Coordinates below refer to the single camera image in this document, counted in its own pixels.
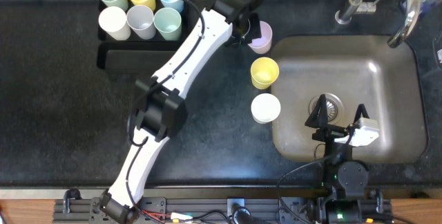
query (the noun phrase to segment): faucet spout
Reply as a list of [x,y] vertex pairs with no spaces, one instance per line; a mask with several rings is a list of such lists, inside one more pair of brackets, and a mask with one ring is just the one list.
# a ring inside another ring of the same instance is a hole
[[419,13],[421,12],[421,0],[407,0],[407,12],[405,13],[405,22],[398,32],[388,39],[388,46],[396,48],[413,31],[416,25]]

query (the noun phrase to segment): faucet base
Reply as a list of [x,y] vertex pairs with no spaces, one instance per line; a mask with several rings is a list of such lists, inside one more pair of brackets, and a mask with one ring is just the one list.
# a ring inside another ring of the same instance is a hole
[[339,18],[339,13],[340,13],[340,10],[338,10],[336,12],[336,14],[334,15],[334,19],[338,22],[338,24],[342,24],[342,25],[350,24],[350,21],[352,20],[352,18],[350,17],[348,20],[342,20]]

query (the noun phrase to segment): stainless steel sink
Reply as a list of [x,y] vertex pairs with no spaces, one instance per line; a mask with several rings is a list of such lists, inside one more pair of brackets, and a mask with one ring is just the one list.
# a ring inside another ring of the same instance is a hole
[[[411,48],[387,45],[381,36],[288,37],[271,52],[280,75],[271,86],[281,102],[273,121],[273,142],[295,161],[311,161],[320,144],[304,126],[317,97],[327,94],[329,122],[346,127],[363,103],[378,120],[380,137],[353,149],[365,162],[413,162],[425,151],[427,136],[416,60]],[[319,146],[317,156],[324,154]]]

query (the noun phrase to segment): sink basin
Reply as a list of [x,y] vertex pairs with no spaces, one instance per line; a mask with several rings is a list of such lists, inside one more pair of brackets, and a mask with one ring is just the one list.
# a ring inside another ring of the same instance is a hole
[[[423,106],[412,49],[387,45],[382,36],[288,37],[271,52],[280,75],[271,93],[281,103],[273,121],[273,142],[295,161],[312,161],[315,129],[304,126],[318,96],[326,93],[329,123],[346,127],[360,103],[379,123],[380,136],[353,148],[364,162],[414,162],[427,147]],[[317,157],[324,154],[324,146]]]

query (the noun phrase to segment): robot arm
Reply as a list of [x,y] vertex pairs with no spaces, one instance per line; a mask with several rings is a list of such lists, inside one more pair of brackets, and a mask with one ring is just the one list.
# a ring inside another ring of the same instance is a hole
[[133,209],[143,197],[153,163],[186,120],[184,99],[193,80],[210,56],[231,38],[232,32],[249,28],[251,11],[261,2],[207,0],[201,12],[204,35],[204,24],[199,19],[186,41],[161,69],[150,78],[137,80],[135,111],[128,125],[133,143],[117,180],[100,196],[100,210],[113,220],[121,224],[136,220]]

